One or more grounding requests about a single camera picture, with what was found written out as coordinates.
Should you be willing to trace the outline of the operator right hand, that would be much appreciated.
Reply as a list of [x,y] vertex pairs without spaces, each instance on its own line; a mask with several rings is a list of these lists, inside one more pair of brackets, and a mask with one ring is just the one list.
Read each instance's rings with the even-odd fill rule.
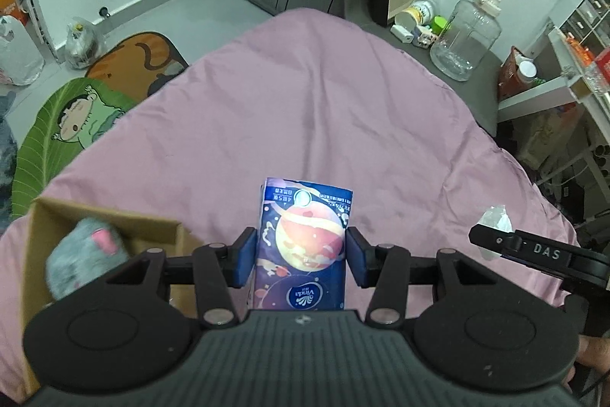
[[608,338],[580,335],[576,363],[587,368],[593,368],[600,375],[600,378],[604,379],[600,402],[602,406],[608,406],[610,340]]

